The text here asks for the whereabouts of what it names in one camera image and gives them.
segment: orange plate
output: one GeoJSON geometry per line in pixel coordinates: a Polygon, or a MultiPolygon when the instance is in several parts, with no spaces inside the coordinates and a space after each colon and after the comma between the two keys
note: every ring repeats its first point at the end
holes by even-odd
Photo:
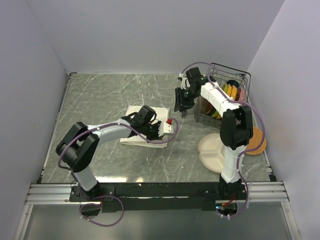
{"type": "MultiPolygon", "coordinates": [[[[259,145],[259,143],[261,142],[261,139],[262,139],[262,131],[259,128],[257,128],[256,126],[254,126],[253,127],[253,137],[249,140],[249,144],[246,146],[246,149],[249,150],[249,149],[256,148],[259,145]]],[[[267,140],[266,140],[266,138],[264,138],[264,141],[263,141],[263,144],[261,147],[259,147],[255,151],[246,152],[246,154],[249,154],[249,155],[260,154],[266,149],[266,146],[267,146],[267,140]]]]}

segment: dish rack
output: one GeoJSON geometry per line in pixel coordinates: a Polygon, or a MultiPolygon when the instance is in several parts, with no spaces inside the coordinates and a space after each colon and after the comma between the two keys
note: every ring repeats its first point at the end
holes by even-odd
{"type": "MultiPolygon", "coordinates": [[[[211,64],[214,65],[214,69],[210,66],[206,71],[206,75],[214,72],[214,74],[212,74],[212,77],[215,78],[220,87],[226,84],[229,80],[237,81],[239,83],[239,87],[242,87],[245,91],[244,101],[247,102],[250,90],[251,74],[249,72],[221,65],[218,63],[213,62],[211,64]]],[[[216,119],[212,117],[212,114],[208,115],[200,111],[202,106],[208,103],[209,102],[205,100],[202,96],[198,97],[194,106],[194,119],[197,123],[202,123],[220,129],[221,118],[216,119]]]]}

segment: yellow plate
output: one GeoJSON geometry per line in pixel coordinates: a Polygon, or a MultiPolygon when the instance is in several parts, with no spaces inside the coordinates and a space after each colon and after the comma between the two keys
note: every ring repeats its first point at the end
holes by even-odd
{"type": "MultiPolygon", "coordinates": [[[[231,96],[231,93],[232,93],[232,87],[233,86],[231,86],[230,84],[228,84],[228,90],[226,91],[226,94],[230,97],[231,96]]],[[[222,116],[219,114],[217,117],[216,117],[216,119],[221,119],[222,118],[222,116]]]]}
{"type": "MultiPolygon", "coordinates": [[[[225,93],[227,93],[227,91],[228,91],[228,84],[224,84],[223,86],[222,86],[222,90],[225,92],[225,93]]],[[[218,117],[218,115],[219,115],[219,112],[216,110],[215,112],[214,112],[214,114],[212,114],[212,117],[213,118],[216,118],[216,117],[218,117]]]]}
{"type": "Polygon", "coordinates": [[[232,91],[231,91],[231,97],[233,98],[233,101],[236,100],[236,96],[237,96],[237,87],[233,85],[232,91]]]}

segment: white divided plate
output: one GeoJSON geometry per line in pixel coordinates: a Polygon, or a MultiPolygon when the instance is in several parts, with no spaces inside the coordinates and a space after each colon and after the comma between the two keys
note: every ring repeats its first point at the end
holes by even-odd
{"type": "Polygon", "coordinates": [[[202,138],[198,144],[199,158],[209,170],[220,174],[224,169],[225,146],[219,133],[212,133],[202,138]]]}

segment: white cloth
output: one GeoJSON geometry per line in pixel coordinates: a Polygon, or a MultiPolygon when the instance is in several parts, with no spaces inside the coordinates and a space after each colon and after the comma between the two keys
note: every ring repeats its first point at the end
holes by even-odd
{"type": "MultiPolygon", "coordinates": [[[[129,115],[134,112],[139,112],[139,110],[142,108],[142,106],[134,106],[134,105],[129,105],[125,115],[129,115]]],[[[153,107],[151,106],[153,110],[156,112],[156,119],[162,122],[166,122],[167,119],[169,118],[169,109],[165,107],[153,107]]],[[[162,140],[159,140],[159,142],[166,141],[168,139],[167,136],[164,136],[162,140]]],[[[164,147],[167,146],[167,143],[163,144],[152,144],[148,143],[147,141],[143,140],[140,136],[133,136],[130,138],[121,138],[120,139],[121,144],[126,144],[126,145],[136,145],[136,146],[142,146],[142,147],[148,147],[148,148],[158,148],[158,149],[163,149],[164,147]]]]}

